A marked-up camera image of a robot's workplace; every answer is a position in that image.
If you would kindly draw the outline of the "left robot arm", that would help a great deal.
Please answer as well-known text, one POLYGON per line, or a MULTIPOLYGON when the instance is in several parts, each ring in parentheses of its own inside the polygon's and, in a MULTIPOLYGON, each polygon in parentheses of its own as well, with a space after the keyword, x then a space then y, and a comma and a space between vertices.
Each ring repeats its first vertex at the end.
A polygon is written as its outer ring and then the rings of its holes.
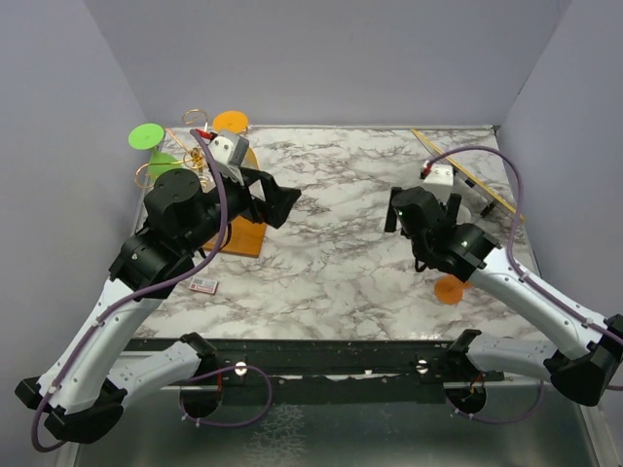
POLYGON ((116 370, 113 365, 138 327, 176 284, 198 272, 194 254, 224 240, 238 216, 280 228, 299 199, 267 172, 246 168, 243 181, 219 180, 206 193, 184 168, 160 176, 145 196, 143 227, 122 245, 92 313, 63 354, 42 375, 23 379, 18 398, 35 412, 31 441, 45 427, 56 445, 91 444, 105 436, 137 399, 169 384, 196 384, 214 375, 215 348, 190 333, 164 351, 116 370))

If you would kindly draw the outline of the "green plastic wine glass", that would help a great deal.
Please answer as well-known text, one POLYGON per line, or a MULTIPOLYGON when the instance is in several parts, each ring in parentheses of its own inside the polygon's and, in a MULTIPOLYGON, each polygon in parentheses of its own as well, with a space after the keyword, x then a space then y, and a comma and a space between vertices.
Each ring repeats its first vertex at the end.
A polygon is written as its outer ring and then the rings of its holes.
POLYGON ((136 175, 145 171, 152 183, 181 164, 180 160, 162 151, 165 134, 165 129, 159 124, 146 123, 135 127, 128 135, 128 144, 132 149, 150 154, 150 159, 137 170, 136 175))

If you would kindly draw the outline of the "yellow plastic wine glass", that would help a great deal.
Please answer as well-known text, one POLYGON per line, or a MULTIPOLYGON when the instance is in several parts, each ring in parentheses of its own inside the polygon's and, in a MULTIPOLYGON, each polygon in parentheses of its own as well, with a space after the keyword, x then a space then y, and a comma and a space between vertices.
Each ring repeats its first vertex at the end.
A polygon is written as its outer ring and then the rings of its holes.
MULTIPOLYGON (((228 130, 238 135, 246 136, 248 132, 249 120, 247 116, 239 110, 229 110, 217 115, 213 122, 214 131, 228 130)), ((249 168, 259 168, 256 155, 251 147, 246 151, 244 166, 249 168)))

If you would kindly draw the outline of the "orange plastic wine glass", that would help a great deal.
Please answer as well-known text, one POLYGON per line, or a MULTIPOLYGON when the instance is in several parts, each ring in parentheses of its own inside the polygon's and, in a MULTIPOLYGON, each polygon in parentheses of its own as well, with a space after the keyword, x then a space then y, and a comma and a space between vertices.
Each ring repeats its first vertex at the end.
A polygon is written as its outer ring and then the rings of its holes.
POLYGON ((447 274, 434 284, 435 297, 445 305, 457 305, 463 298, 466 289, 472 287, 470 282, 463 282, 453 275, 447 274))

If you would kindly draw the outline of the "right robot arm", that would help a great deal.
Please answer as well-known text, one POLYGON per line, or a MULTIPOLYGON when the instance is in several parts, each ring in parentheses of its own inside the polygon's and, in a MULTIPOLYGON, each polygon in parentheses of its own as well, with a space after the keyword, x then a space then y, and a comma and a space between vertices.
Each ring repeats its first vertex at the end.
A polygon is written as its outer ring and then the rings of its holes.
POLYGON ((606 318, 571 300, 512 261, 481 228, 456 221, 461 197, 441 203, 422 187, 392 190, 385 228, 411 242, 418 270, 435 269, 469 283, 529 321, 542 341, 463 332, 447 357, 449 373, 469 380, 504 372, 550 382, 572 402, 596 406, 622 363, 622 318, 606 318))

